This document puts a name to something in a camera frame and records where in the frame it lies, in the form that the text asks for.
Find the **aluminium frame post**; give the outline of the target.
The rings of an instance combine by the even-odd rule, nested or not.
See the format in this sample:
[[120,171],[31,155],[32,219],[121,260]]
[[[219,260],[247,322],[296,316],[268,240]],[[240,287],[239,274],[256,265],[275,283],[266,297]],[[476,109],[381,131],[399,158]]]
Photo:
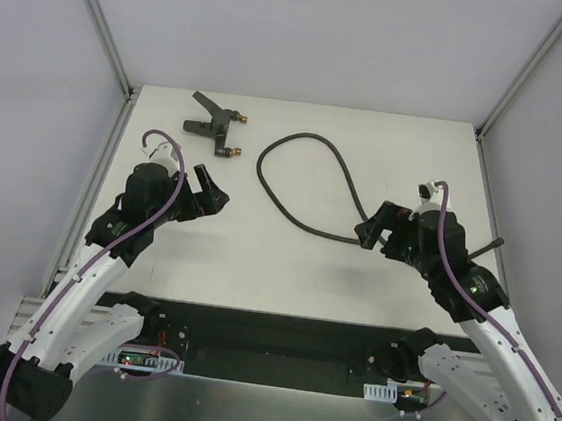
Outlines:
[[489,111],[484,121],[476,127],[475,135],[478,143],[485,139],[489,131],[492,130],[502,114],[508,109],[510,104],[513,103],[517,95],[521,93],[523,87],[535,74],[538,67],[542,64],[544,59],[548,57],[561,39],[562,13],[554,21],[545,36],[540,40],[528,59],[521,66],[520,70],[513,77],[512,81],[505,89],[504,93],[501,94],[498,102],[492,107],[491,111]]
[[112,71],[111,73],[114,76],[124,98],[129,100],[135,93],[135,87],[131,84],[126,68],[124,67],[123,60],[120,57],[120,52],[116,45],[108,20],[105,17],[102,4],[100,0],[83,1],[92,22],[92,26],[100,42],[100,46],[107,58],[109,67]]

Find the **right aluminium frame post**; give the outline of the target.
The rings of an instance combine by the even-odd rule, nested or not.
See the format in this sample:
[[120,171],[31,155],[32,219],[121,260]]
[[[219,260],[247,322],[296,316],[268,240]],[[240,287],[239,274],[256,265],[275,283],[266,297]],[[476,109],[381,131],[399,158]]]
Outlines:
[[498,102],[492,107],[491,111],[489,111],[484,121],[476,127],[475,135],[478,143],[485,139],[489,131],[492,130],[502,114],[508,109],[510,104],[513,103],[517,95],[521,93],[523,87],[535,74],[538,67],[542,64],[544,59],[548,57],[561,39],[562,13],[554,21],[545,36],[540,40],[528,59],[521,66],[520,70],[513,77],[512,81],[505,89],[504,93],[501,94]]

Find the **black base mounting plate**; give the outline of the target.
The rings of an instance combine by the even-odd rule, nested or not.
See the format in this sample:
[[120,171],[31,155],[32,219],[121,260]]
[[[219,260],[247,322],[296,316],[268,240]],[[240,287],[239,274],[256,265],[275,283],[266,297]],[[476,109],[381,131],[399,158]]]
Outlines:
[[161,344],[183,361],[186,375],[282,389],[360,398],[365,385],[383,384],[375,363],[395,343],[423,346],[430,340],[475,352],[465,337],[428,328],[399,328],[314,320],[266,312],[157,300],[156,316],[141,340]]

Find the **left aluminium frame post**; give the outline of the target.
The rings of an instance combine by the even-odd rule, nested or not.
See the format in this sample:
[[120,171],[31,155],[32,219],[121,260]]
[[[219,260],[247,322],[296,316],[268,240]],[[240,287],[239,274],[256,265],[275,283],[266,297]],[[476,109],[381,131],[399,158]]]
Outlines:
[[129,100],[135,93],[135,87],[131,84],[126,68],[124,67],[123,60],[120,57],[120,52],[116,45],[108,20],[105,17],[102,4],[100,0],[83,1],[92,22],[92,26],[100,42],[100,46],[107,58],[109,67],[112,71],[111,73],[114,76],[124,98]]

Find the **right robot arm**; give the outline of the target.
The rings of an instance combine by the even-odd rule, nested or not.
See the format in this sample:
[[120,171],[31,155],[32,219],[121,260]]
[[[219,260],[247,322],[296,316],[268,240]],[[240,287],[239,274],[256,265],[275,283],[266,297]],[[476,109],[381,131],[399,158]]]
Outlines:
[[466,367],[428,328],[378,348],[373,357],[379,372],[400,383],[434,382],[476,421],[562,421],[562,396],[534,359],[496,277],[470,260],[455,214],[415,213],[385,202],[354,231],[368,250],[383,231],[389,234],[381,253],[425,279],[434,301],[471,339],[498,385]]

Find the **dark grey faucet mixer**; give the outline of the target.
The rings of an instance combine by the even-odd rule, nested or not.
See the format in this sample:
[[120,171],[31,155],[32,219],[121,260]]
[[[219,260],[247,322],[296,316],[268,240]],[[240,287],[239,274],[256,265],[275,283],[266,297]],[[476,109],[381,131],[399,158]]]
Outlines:
[[241,156],[242,150],[237,147],[227,147],[226,140],[231,123],[245,124],[248,118],[238,110],[222,109],[217,103],[201,93],[201,91],[195,91],[192,97],[208,112],[210,121],[200,122],[188,119],[183,122],[182,129],[189,134],[208,137],[213,140],[215,142],[214,155],[217,157],[229,159]]

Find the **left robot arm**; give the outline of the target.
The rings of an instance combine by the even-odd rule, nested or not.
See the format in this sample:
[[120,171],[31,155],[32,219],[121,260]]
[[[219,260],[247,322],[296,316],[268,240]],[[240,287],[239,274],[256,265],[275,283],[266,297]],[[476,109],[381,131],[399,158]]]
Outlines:
[[158,228],[220,213],[229,196],[195,165],[201,190],[174,166],[142,163],[112,206],[96,218],[71,269],[41,306],[0,343],[0,419],[10,407],[33,421],[57,414],[83,375],[120,345],[157,348],[161,307],[136,292],[105,318],[83,325],[92,308],[153,242]]

